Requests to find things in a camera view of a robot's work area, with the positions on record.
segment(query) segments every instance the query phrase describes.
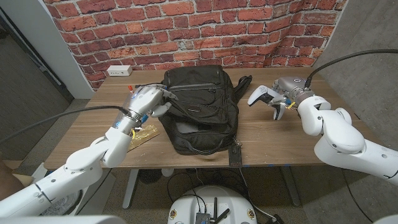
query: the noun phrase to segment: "wall outlet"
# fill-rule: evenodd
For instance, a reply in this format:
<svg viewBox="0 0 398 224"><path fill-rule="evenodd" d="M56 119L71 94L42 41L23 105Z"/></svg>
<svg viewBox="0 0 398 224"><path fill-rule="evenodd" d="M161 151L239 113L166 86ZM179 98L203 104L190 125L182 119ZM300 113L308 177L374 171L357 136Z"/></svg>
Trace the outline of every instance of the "wall outlet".
<svg viewBox="0 0 398 224"><path fill-rule="evenodd" d="M110 76L129 76L132 67L130 65L111 65L107 71Z"/></svg>

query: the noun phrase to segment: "robotic hand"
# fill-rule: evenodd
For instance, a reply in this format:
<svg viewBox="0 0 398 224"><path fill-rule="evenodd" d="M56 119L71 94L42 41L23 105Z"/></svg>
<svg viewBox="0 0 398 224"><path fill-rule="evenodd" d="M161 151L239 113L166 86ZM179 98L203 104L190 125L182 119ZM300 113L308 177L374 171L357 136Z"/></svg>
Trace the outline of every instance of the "robotic hand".
<svg viewBox="0 0 398 224"><path fill-rule="evenodd" d="M142 124L142 117L162 116L171 106L163 98L177 97L164 85L146 85L129 95L128 113L118 116L104 137L69 156L65 165L27 188L0 202L0 217L39 215L66 195L94 184L102 176L100 162L116 167L124 160L131 142L132 129Z"/></svg>
<svg viewBox="0 0 398 224"><path fill-rule="evenodd" d="M329 102L305 88L305 80L282 77L274 82L272 89L259 86L248 104L251 106L258 100L270 106L279 104L280 108L297 109L304 132L323 135L315 145L315 154L322 162L372 174L398 185L398 152L365 139L352 127L346 110L331 110ZM275 109L274 119L280 116L282 113Z"/></svg>

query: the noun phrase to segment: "black backpack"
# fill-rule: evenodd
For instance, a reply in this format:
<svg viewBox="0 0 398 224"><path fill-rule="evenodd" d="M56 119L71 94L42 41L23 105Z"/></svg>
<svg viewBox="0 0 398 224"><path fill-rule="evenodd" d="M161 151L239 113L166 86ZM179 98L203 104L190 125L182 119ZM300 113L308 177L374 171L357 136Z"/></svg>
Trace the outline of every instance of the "black backpack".
<svg viewBox="0 0 398 224"><path fill-rule="evenodd" d="M181 67L167 71L163 85L178 100L159 118L179 154L210 155L233 145L238 129L237 103L252 77L233 87L219 65Z"/></svg>

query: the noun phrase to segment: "red brick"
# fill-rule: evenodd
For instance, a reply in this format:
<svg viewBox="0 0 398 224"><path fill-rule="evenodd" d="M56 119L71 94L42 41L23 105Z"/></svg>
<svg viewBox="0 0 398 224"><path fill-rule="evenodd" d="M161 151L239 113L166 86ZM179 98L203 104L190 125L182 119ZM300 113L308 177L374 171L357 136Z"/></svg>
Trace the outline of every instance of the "red brick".
<svg viewBox="0 0 398 224"><path fill-rule="evenodd" d="M174 56L173 54L163 54L160 56L162 62L173 62Z"/></svg>
<svg viewBox="0 0 398 224"><path fill-rule="evenodd" d="M109 39L108 41L113 48L125 46L125 44L126 44L126 43L124 43L124 40L121 37Z"/></svg>
<svg viewBox="0 0 398 224"><path fill-rule="evenodd" d="M303 8L303 1L292 2L289 7L290 13L299 12Z"/></svg>
<svg viewBox="0 0 398 224"><path fill-rule="evenodd" d="M80 55L79 48L76 45L68 45L70 51L75 55Z"/></svg>
<svg viewBox="0 0 398 224"><path fill-rule="evenodd" d="M342 0L342 1L340 1L340 2L338 2L337 4L336 4L336 7L335 7L335 9L336 10L343 10L343 7L344 7L344 5L346 4L346 0Z"/></svg>
<svg viewBox="0 0 398 224"><path fill-rule="evenodd" d="M94 30L98 38L112 37L114 35L127 34L126 25L118 24L109 27L102 27Z"/></svg>
<svg viewBox="0 0 398 224"><path fill-rule="evenodd" d="M149 46L149 49L152 54L156 54L159 52L170 52L170 51L178 50L178 45L177 45L177 43L173 43L173 42L163 43L163 44Z"/></svg>
<svg viewBox="0 0 398 224"><path fill-rule="evenodd" d="M316 23L316 24L334 24L336 20L336 13L320 13L313 12L304 15L304 23Z"/></svg>
<svg viewBox="0 0 398 224"><path fill-rule="evenodd" d="M90 66L82 66L82 65L80 65L80 68L85 73L94 73L94 70Z"/></svg>
<svg viewBox="0 0 398 224"><path fill-rule="evenodd" d="M219 47L221 45L220 38L206 38L202 40L194 40L195 49Z"/></svg>
<svg viewBox="0 0 398 224"><path fill-rule="evenodd" d="M236 21L236 11L223 11L222 16L224 22Z"/></svg>
<svg viewBox="0 0 398 224"><path fill-rule="evenodd" d="M201 50L200 51L200 56L204 59L206 58L213 58L214 54L212 50Z"/></svg>
<svg viewBox="0 0 398 224"><path fill-rule="evenodd" d="M276 57L272 59L273 65L285 65L287 61L286 57Z"/></svg>
<svg viewBox="0 0 398 224"><path fill-rule="evenodd" d="M92 56L92 55L74 56L74 57L75 57L77 63L79 63L80 65L88 65L88 64L97 62L97 60L95 60L94 56Z"/></svg>
<svg viewBox="0 0 398 224"><path fill-rule="evenodd" d="M153 41L152 34L129 35L124 38L128 45L150 44Z"/></svg>
<svg viewBox="0 0 398 224"><path fill-rule="evenodd" d="M292 16L292 23L300 23L301 22L301 18L302 18L303 14L302 13L296 13Z"/></svg>
<svg viewBox="0 0 398 224"><path fill-rule="evenodd" d="M272 32L290 25L290 16L272 22L266 22L266 32Z"/></svg>
<svg viewBox="0 0 398 224"><path fill-rule="evenodd" d="M211 37L214 36L214 28L212 27L202 27L200 28L201 36L202 37Z"/></svg>
<svg viewBox="0 0 398 224"><path fill-rule="evenodd" d="M77 11L73 3L57 4L56 8L61 15L65 17L77 16L79 12Z"/></svg>
<svg viewBox="0 0 398 224"><path fill-rule="evenodd" d="M265 6L266 0L250 0L250 6Z"/></svg>
<svg viewBox="0 0 398 224"><path fill-rule="evenodd" d="M315 6L317 5L318 0L304 0L303 1L303 10L311 10L315 9Z"/></svg>
<svg viewBox="0 0 398 224"><path fill-rule="evenodd" d="M130 34L139 34L142 32L141 23L139 22L130 22L127 23L127 30Z"/></svg>
<svg viewBox="0 0 398 224"><path fill-rule="evenodd" d="M262 34L264 32L264 23L254 23L248 25L248 34Z"/></svg>
<svg viewBox="0 0 398 224"><path fill-rule="evenodd" d="M137 6L144 6L151 3L161 3L166 2L166 0L132 0Z"/></svg>
<svg viewBox="0 0 398 224"><path fill-rule="evenodd" d="M295 65L312 65L315 61L313 58L308 57L297 57L297 58L290 58L287 62L288 66L295 66Z"/></svg>
<svg viewBox="0 0 398 224"><path fill-rule="evenodd" d="M284 16L287 14L287 8L289 7L288 4L283 4L280 6L275 6L274 8L274 15L272 16L272 18L277 18L280 16Z"/></svg>
<svg viewBox="0 0 398 224"><path fill-rule="evenodd" d="M272 53L278 47L278 43L268 45L266 47L259 46L257 50L258 55L267 55Z"/></svg>
<svg viewBox="0 0 398 224"><path fill-rule="evenodd" d="M237 62L263 62L264 56L262 55L238 55L236 56Z"/></svg>
<svg viewBox="0 0 398 224"><path fill-rule="evenodd" d="M92 74L85 73L85 77L89 81L98 81L98 80L104 80L106 78L106 75L104 72L96 72Z"/></svg>
<svg viewBox="0 0 398 224"><path fill-rule="evenodd" d="M215 50L214 54L216 57L230 56L230 55L240 55L242 53L241 47L229 48L229 49L219 49Z"/></svg>
<svg viewBox="0 0 398 224"><path fill-rule="evenodd" d="M279 34L279 31L269 34L268 43L277 42L279 40Z"/></svg>
<svg viewBox="0 0 398 224"><path fill-rule="evenodd" d="M166 32L154 32L154 37L156 42L166 42L169 40L169 37Z"/></svg>
<svg viewBox="0 0 398 224"><path fill-rule="evenodd" d="M197 3L197 12L210 12L211 0L195 0Z"/></svg>
<svg viewBox="0 0 398 224"><path fill-rule="evenodd" d="M82 41L90 41L97 39L92 30L81 31L78 32L77 35L80 37Z"/></svg>
<svg viewBox="0 0 398 224"><path fill-rule="evenodd" d="M149 49L147 46L136 47L138 55L149 55Z"/></svg>
<svg viewBox="0 0 398 224"><path fill-rule="evenodd" d="M77 4L83 14L108 11L116 7L113 0L83 0L78 1Z"/></svg>
<svg viewBox="0 0 398 224"><path fill-rule="evenodd" d="M180 62L162 63L162 64L155 65L155 67L156 67L156 70L170 70L173 68L181 67L181 63Z"/></svg>
<svg viewBox="0 0 398 224"><path fill-rule="evenodd" d="M327 37L331 36L331 33L333 32L334 28L335 28L334 26L324 26L321 30L321 35Z"/></svg>
<svg viewBox="0 0 398 224"><path fill-rule="evenodd" d="M235 56L229 56L229 57L224 57L223 58L223 64L224 65L231 65L233 63L235 63Z"/></svg>
<svg viewBox="0 0 398 224"><path fill-rule="evenodd" d="M110 60L107 62L101 62L101 63L97 63L95 65L91 65L91 67L94 69L94 71L96 72L100 72L100 71L105 71L109 68L109 66L111 65L121 65L119 60Z"/></svg>
<svg viewBox="0 0 398 224"><path fill-rule="evenodd" d="M295 56L299 51L296 47L279 47L276 51L276 55L287 55L287 56Z"/></svg>
<svg viewBox="0 0 398 224"><path fill-rule="evenodd" d="M223 47L232 47L235 44L235 37L223 37L221 44Z"/></svg>
<svg viewBox="0 0 398 224"><path fill-rule="evenodd" d="M198 60L196 62L197 66L201 66L201 65L221 65L222 61L220 58L218 59L208 59L208 60Z"/></svg>
<svg viewBox="0 0 398 224"><path fill-rule="evenodd" d="M199 52L181 52L181 53L174 53L174 58L176 61L193 60L200 58L200 55Z"/></svg>
<svg viewBox="0 0 398 224"><path fill-rule="evenodd" d="M159 55L135 57L134 60L138 65L162 62Z"/></svg>
<svg viewBox="0 0 398 224"><path fill-rule="evenodd" d="M300 25L293 25L289 27L287 35L303 35L305 27Z"/></svg>
<svg viewBox="0 0 398 224"><path fill-rule="evenodd" d="M312 52L312 57L319 57L321 56L323 49L314 49Z"/></svg>
<svg viewBox="0 0 398 224"><path fill-rule="evenodd" d="M236 38L237 44L266 44L268 40L267 34L262 35L242 35Z"/></svg>
<svg viewBox="0 0 398 224"><path fill-rule="evenodd" d="M271 66L272 64L272 57L266 57L266 59L264 59L264 62L262 63L262 66Z"/></svg>
<svg viewBox="0 0 398 224"><path fill-rule="evenodd" d="M136 51L132 47L108 51L108 55L111 58L120 58L120 57L135 55L135 54L136 54Z"/></svg>
<svg viewBox="0 0 398 224"><path fill-rule="evenodd" d="M54 6L47 6L47 9L49 9L49 12L50 12L52 17L55 17L57 19L61 19L61 16L58 13L58 10Z"/></svg>
<svg viewBox="0 0 398 224"><path fill-rule="evenodd" d="M294 45L296 47L303 46L316 46L320 47L323 44L324 39L320 37L296 37L294 39Z"/></svg>
<svg viewBox="0 0 398 224"><path fill-rule="evenodd" d="M306 55L309 56L312 52L312 47L301 47L298 55Z"/></svg>
<svg viewBox="0 0 398 224"><path fill-rule="evenodd" d="M133 58L125 58L120 60L123 65L136 65L136 62Z"/></svg>
<svg viewBox="0 0 398 224"><path fill-rule="evenodd" d="M242 53L248 55L255 55L257 53L257 47L243 47Z"/></svg>
<svg viewBox="0 0 398 224"><path fill-rule="evenodd" d="M262 7L258 9L242 9L238 12L238 20L250 21L250 20L263 20L270 19L272 17L272 8Z"/></svg>
<svg viewBox="0 0 398 224"><path fill-rule="evenodd" d="M179 3L172 3L172 4L164 4L164 5L162 5L162 10L168 16L191 14L194 11L192 2L179 2Z"/></svg>
<svg viewBox="0 0 398 224"><path fill-rule="evenodd" d="M124 22L124 21L138 21L145 19L144 10L141 8L137 9L123 9L112 11L113 19L116 22Z"/></svg>
<svg viewBox="0 0 398 224"><path fill-rule="evenodd" d="M142 26L146 31L172 29L173 20L172 18L166 18L166 19L157 19L153 21L146 21L142 23Z"/></svg>
<svg viewBox="0 0 398 224"><path fill-rule="evenodd" d="M170 40L199 38L199 29L176 29L169 32Z"/></svg>
<svg viewBox="0 0 398 224"><path fill-rule="evenodd" d="M88 27L95 27L95 20L91 16L74 17L65 20L59 20L65 31L74 31Z"/></svg>
<svg viewBox="0 0 398 224"><path fill-rule="evenodd" d="M97 60L99 61L105 61L105 60L109 60L110 57L108 56L107 53L105 52L100 52L100 53L96 53L94 54L95 58L97 58Z"/></svg>
<svg viewBox="0 0 398 224"><path fill-rule="evenodd" d="M320 0L317 4L317 9L331 10L335 4L336 0Z"/></svg>
<svg viewBox="0 0 398 224"><path fill-rule="evenodd" d="M147 13L147 17L148 18L162 16L162 13L160 13L159 6L148 6L148 7L145 7L145 12Z"/></svg>
<svg viewBox="0 0 398 224"><path fill-rule="evenodd" d="M188 17L187 16L174 17L174 26L188 27Z"/></svg>
<svg viewBox="0 0 398 224"><path fill-rule="evenodd" d="M215 29L216 35L236 35L246 33L246 24L219 25Z"/></svg>
<svg viewBox="0 0 398 224"><path fill-rule="evenodd" d="M96 14L96 15L94 15L94 18L97 21L98 25L109 24L112 22L111 14L109 14L108 12Z"/></svg>
<svg viewBox="0 0 398 224"><path fill-rule="evenodd" d="M189 61L189 62L182 62L184 67L190 67L190 66L195 66L194 61Z"/></svg>
<svg viewBox="0 0 398 224"><path fill-rule="evenodd" d="M61 33L61 36L66 43L80 43L79 38L75 34Z"/></svg>
<svg viewBox="0 0 398 224"><path fill-rule="evenodd" d="M190 26L200 26L203 24L211 24L211 23L220 23L219 12L211 12L211 13L189 16Z"/></svg>
<svg viewBox="0 0 398 224"><path fill-rule="evenodd" d="M284 37L280 42L281 47L291 47L293 46L294 37Z"/></svg>
<svg viewBox="0 0 398 224"><path fill-rule="evenodd" d="M119 7L130 7L132 4L131 0L116 0L116 3Z"/></svg>

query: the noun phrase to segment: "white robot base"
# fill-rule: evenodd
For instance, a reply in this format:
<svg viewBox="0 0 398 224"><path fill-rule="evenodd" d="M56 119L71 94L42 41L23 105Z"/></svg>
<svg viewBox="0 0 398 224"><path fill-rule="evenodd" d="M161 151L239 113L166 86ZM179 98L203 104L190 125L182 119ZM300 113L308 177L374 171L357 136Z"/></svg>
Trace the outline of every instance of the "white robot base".
<svg viewBox="0 0 398 224"><path fill-rule="evenodd" d="M205 201L206 213L210 215L212 221L217 220L223 212L229 209L227 215L222 215L224 218L220 218L219 224L257 223L253 206L246 198L237 192L218 185L200 186L194 190L197 195ZM187 195L186 197L181 196L173 203L169 212L168 224L197 223L199 205L202 213L205 212L205 205L200 198L198 198L198 204L197 198L193 196L193 194L193 190L189 190L184 194Z"/></svg>

